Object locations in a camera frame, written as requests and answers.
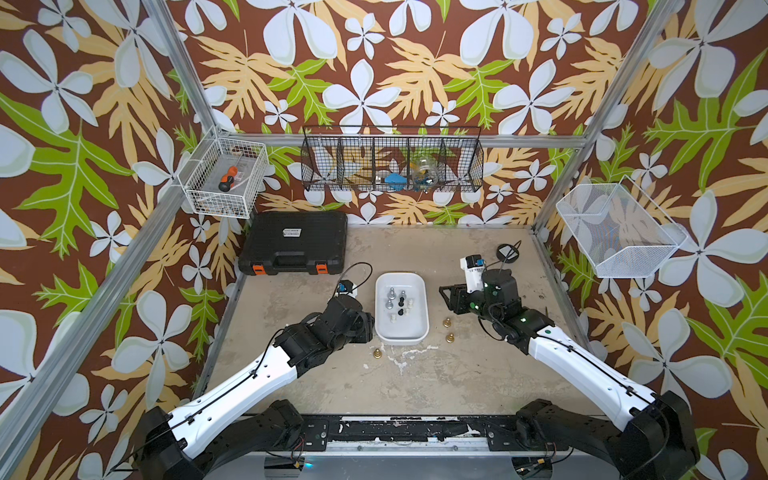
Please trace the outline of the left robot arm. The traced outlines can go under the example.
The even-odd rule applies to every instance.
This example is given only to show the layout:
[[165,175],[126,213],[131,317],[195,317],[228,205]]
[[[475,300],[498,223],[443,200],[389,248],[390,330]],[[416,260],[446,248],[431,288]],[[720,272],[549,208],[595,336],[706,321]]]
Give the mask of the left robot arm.
[[143,414],[128,462],[145,479],[203,479],[248,453],[297,447],[303,418],[289,401],[253,417],[246,412],[347,344],[370,342],[374,325],[354,297],[331,298],[324,311],[276,332],[259,357],[208,393]]

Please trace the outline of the white plastic storage box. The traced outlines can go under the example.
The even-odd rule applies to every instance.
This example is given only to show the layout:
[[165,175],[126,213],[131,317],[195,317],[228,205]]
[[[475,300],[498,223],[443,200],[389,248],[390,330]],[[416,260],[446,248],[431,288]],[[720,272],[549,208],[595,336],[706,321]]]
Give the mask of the white plastic storage box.
[[375,284],[375,331],[384,344],[411,346],[429,333],[426,284],[410,272],[388,272]]

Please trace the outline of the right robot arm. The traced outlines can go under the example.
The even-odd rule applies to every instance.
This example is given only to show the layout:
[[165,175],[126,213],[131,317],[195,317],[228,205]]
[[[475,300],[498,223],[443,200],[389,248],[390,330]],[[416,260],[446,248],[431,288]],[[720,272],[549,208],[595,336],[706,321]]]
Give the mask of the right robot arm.
[[679,395],[657,394],[620,374],[546,314],[525,307],[510,271],[469,268],[465,279],[439,289],[452,313],[489,322],[502,341],[557,372],[602,412],[594,418],[532,401],[516,414],[519,442],[572,447],[614,466],[623,479],[679,479],[698,463],[692,414]]

